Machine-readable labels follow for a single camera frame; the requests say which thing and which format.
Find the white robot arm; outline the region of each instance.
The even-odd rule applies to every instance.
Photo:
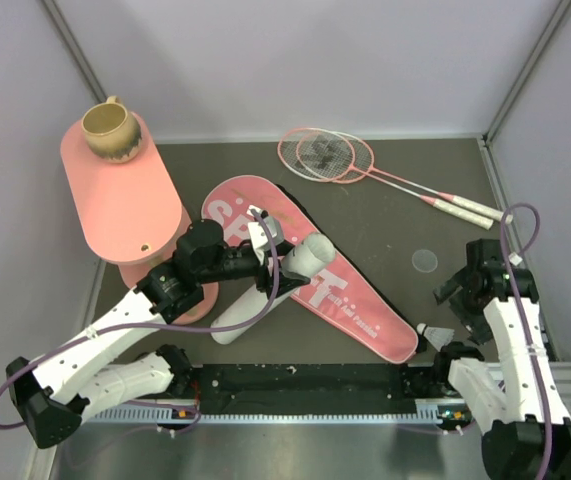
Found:
[[[480,352],[460,342],[437,354],[435,379],[465,400],[483,434],[483,463],[490,478],[536,476],[543,461],[546,420],[551,422],[553,448],[545,478],[571,478],[571,415],[552,377],[534,278],[529,270],[513,270],[525,312],[522,321],[501,257],[498,240],[468,243],[467,266],[434,294],[438,303],[450,299],[450,307],[477,343],[493,336],[504,389],[492,379]],[[546,401],[535,368],[540,369]]]
[[[277,254],[286,255],[294,246],[284,239],[278,221],[263,214]],[[273,278],[265,255],[268,237],[254,223],[249,225],[250,240],[238,247],[224,242],[223,229],[213,220],[192,224],[178,239],[171,259],[150,270],[112,310],[70,340],[87,341],[51,356],[10,387],[12,402],[39,448],[60,443],[83,422],[120,403],[150,394],[183,393],[192,367],[177,347],[165,345],[129,365],[110,364],[155,326],[171,323],[202,301],[203,283],[254,277],[257,289],[269,293]],[[281,269],[277,295],[309,281]],[[136,328],[123,328],[127,325]],[[17,358],[6,369],[8,377],[29,363]]]

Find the shuttlecock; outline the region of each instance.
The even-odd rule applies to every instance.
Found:
[[[424,323],[420,323],[416,330],[432,344],[437,352],[440,352],[441,348],[454,340],[454,330],[451,328],[428,327]]]

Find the dark gray table surface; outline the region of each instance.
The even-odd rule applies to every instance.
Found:
[[[371,142],[377,165],[385,170],[488,205],[494,204],[476,140]],[[437,307],[432,289],[465,264],[465,244],[490,232],[436,211],[371,179],[338,186],[305,181],[279,162],[275,144],[164,145],[160,152],[192,219],[206,195],[223,180],[260,175],[283,185],[307,208],[323,231],[416,325],[465,330],[446,306]],[[429,274],[414,269],[412,254],[428,249],[438,257]],[[246,288],[227,282],[214,310],[196,325],[208,326]],[[104,314],[126,292],[118,269],[108,266],[96,315]],[[124,355],[129,360],[163,343],[185,348],[194,363],[348,363],[380,362],[378,356],[294,301],[286,301],[229,346],[209,335],[156,333]],[[496,360],[493,346],[482,349]],[[431,362],[434,351],[414,357]],[[131,426],[89,424],[70,440],[80,459]],[[202,425],[170,440],[140,432],[119,440],[79,471],[58,456],[52,479],[285,480],[333,478],[482,479],[480,435],[421,435],[394,426],[359,425]]]
[[[457,193],[495,205],[474,139],[373,141],[376,166],[437,190]],[[274,143],[161,145],[159,150],[192,219],[199,218],[207,194],[223,180],[259,175],[282,185],[308,210],[326,235],[407,317],[412,325],[454,328],[466,338],[458,319],[436,306],[432,290],[465,264],[465,244],[488,232],[440,212],[420,200],[370,178],[336,185],[306,181],[278,160]],[[412,254],[428,249],[438,268],[420,273]],[[225,282],[213,311],[196,326],[209,326],[250,281]],[[108,265],[99,296],[97,316],[125,294],[118,269]],[[228,346],[209,335],[156,333],[134,346],[125,357],[152,351],[163,343],[185,348],[195,363],[373,363],[376,354],[315,316],[293,300],[285,301],[267,318]],[[493,345],[482,348],[496,360]],[[433,359],[428,350],[414,362]]]

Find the white foam handle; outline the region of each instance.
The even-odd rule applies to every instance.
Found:
[[[465,208],[471,212],[475,212],[475,213],[478,213],[480,215],[483,215],[484,217],[492,218],[492,219],[496,220],[497,222],[500,222],[501,219],[503,218],[503,212],[501,212],[500,210],[496,210],[495,208],[488,207],[486,205],[483,205],[482,203],[474,202],[474,201],[469,200],[465,197],[459,197],[458,195],[453,195],[452,196],[452,203],[454,205],[458,205],[459,207],[463,207],[463,208]],[[507,224],[508,225],[510,223],[512,223],[512,219],[513,219],[512,215],[509,215],[507,217]]]
[[[474,225],[478,225],[485,230],[489,230],[494,223],[494,221],[490,218],[477,215],[476,213],[472,213],[468,210],[457,207],[456,205],[452,205],[445,200],[436,199],[432,205],[442,212],[446,212],[450,215],[454,215],[455,217],[462,218],[463,220],[466,220],[469,223],[473,223]]]
[[[335,257],[336,249],[325,235],[310,233],[283,258],[281,268],[307,278],[314,278],[323,268],[332,263]],[[271,312],[293,293],[294,291],[292,290],[278,297],[269,311]],[[212,327],[228,327],[243,323],[257,315],[266,303],[267,296],[265,293],[259,292],[256,290],[256,287],[251,287],[225,310],[220,317],[212,322]],[[229,332],[216,332],[211,335],[218,343],[228,345],[251,326],[237,328]]]

